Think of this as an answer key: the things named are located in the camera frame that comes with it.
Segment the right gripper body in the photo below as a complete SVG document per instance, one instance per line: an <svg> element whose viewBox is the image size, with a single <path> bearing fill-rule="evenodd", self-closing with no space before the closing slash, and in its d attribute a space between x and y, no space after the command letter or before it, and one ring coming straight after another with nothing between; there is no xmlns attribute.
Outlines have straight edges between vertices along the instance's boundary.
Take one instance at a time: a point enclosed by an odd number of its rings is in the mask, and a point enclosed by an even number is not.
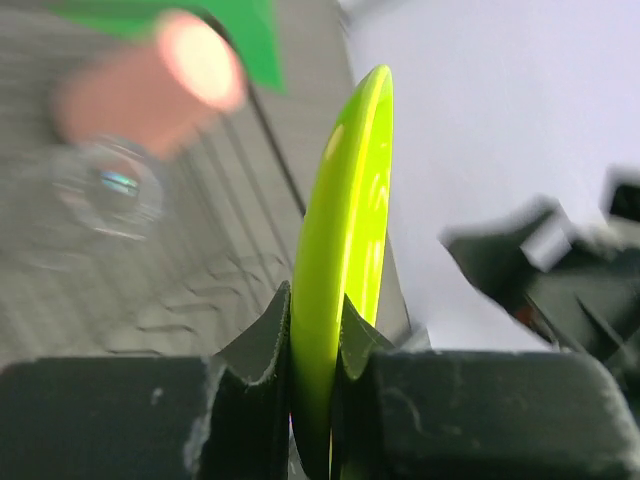
<svg viewBox="0 0 640 480"><path fill-rule="evenodd" d="M586 352L624 380L639 377L639 173L611 170L603 220L567 223L558 257L526 287L531 327Z"/></svg>

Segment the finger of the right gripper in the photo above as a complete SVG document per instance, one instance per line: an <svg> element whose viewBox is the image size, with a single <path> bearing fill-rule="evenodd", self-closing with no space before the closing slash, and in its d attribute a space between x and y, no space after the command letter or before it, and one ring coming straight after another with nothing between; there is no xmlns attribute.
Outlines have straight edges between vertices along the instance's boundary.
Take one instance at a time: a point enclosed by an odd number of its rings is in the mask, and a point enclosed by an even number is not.
<svg viewBox="0 0 640 480"><path fill-rule="evenodd" d="M580 265L580 245L558 201L535 197L500 220L445 229L441 243L466 281L498 305L528 305L545 274Z"/></svg>

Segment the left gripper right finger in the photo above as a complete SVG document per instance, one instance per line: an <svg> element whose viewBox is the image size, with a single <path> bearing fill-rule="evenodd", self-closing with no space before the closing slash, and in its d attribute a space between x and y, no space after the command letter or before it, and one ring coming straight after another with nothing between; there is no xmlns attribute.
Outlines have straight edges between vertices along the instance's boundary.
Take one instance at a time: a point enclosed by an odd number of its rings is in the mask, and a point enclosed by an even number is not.
<svg viewBox="0 0 640 480"><path fill-rule="evenodd" d="M332 407L335 479L635 479L639 427L579 353L395 348L351 302Z"/></svg>

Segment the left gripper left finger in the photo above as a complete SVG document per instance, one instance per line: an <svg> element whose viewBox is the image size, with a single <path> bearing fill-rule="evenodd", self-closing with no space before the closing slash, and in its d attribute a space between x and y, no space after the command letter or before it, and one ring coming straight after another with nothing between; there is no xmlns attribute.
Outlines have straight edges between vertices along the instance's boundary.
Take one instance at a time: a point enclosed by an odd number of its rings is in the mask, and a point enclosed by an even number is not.
<svg viewBox="0 0 640 480"><path fill-rule="evenodd" d="M49 357L1 372L5 479L283 479L289 305L203 358Z"/></svg>

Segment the lime green plate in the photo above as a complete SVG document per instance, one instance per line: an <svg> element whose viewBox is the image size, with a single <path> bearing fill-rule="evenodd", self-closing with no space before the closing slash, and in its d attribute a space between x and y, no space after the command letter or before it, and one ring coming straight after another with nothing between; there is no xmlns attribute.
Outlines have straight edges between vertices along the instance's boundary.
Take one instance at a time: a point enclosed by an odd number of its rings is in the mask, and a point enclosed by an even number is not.
<svg viewBox="0 0 640 480"><path fill-rule="evenodd" d="M311 479L330 472L330 408L343 307L375 325L385 256L393 80L374 67L338 115L304 216L291 290L293 432Z"/></svg>

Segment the clear glass cup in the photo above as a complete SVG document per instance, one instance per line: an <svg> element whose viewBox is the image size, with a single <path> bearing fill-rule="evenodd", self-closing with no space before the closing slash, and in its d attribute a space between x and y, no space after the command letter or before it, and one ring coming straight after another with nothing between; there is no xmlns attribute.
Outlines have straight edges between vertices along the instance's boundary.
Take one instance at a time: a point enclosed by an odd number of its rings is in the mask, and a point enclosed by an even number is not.
<svg viewBox="0 0 640 480"><path fill-rule="evenodd" d="M16 231L53 251L144 240L163 216L166 180L160 160L122 138L52 147L20 172Z"/></svg>

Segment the pink plastic cup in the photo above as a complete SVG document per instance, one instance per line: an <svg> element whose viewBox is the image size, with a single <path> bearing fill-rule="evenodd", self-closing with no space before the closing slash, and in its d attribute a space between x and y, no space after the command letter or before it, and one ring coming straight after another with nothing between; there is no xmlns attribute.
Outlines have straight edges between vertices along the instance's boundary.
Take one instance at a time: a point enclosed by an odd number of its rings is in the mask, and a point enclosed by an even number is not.
<svg viewBox="0 0 640 480"><path fill-rule="evenodd" d="M82 63L52 101L70 143L119 137L168 157L219 114L238 110L248 81L238 54L193 13L161 14L149 36Z"/></svg>

